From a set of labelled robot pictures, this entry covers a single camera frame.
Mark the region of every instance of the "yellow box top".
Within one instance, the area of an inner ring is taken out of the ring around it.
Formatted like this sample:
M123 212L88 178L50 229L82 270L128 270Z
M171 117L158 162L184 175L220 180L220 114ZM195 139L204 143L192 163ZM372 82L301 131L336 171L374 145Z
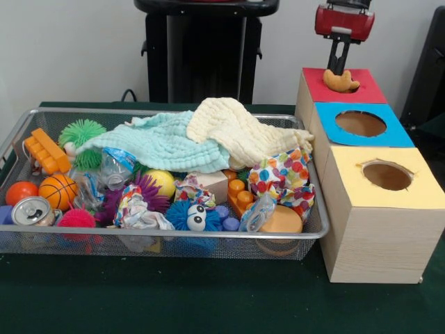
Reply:
M445 193L416 148L332 146L332 153L354 207L445 209Z

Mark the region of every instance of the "wire mesh basket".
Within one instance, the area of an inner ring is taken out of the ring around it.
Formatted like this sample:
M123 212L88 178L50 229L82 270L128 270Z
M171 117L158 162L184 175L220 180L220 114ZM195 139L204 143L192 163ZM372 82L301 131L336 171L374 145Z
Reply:
M22 142L40 127L54 140L64 127L88 118L111 130L132 117L156 115L156 111L40 108L25 113L0 148L0 204L5 205L8 188L30 180L31 165ZM268 125L301 128L301 122L287 115L255 115ZM0 225L0 253L65 255L112 255L154 257L213 257L233 259L301 260L316 239L329 229L329 220L313 162L308 165L316 188L314 206L301 233L193 232L124 230L106 228L59 228Z

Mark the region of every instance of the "soda can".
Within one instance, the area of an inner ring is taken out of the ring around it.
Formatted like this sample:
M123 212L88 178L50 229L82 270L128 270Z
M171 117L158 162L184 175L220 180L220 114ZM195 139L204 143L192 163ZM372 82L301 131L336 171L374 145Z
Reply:
M11 213L16 225L52 226L56 217L49 202L43 197L32 196L18 202Z

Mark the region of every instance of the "box opening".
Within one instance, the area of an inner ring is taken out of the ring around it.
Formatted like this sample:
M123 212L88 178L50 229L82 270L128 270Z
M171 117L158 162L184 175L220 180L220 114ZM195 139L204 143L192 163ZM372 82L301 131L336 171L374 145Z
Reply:
M358 110L340 113L336 116L335 122L346 132L364 137L376 137L387 129L387 125L380 117Z
M364 176L376 186L399 191L411 185L412 173L394 162L375 160L363 165Z

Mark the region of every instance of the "red box top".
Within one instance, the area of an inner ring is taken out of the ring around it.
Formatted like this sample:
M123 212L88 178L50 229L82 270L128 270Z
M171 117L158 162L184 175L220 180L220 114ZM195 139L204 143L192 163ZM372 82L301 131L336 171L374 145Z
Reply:
M369 70L350 70L353 80L360 81L360 87L355 93L338 93L330 90L323 82L324 71L323 68L303 68L313 102L388 103Z

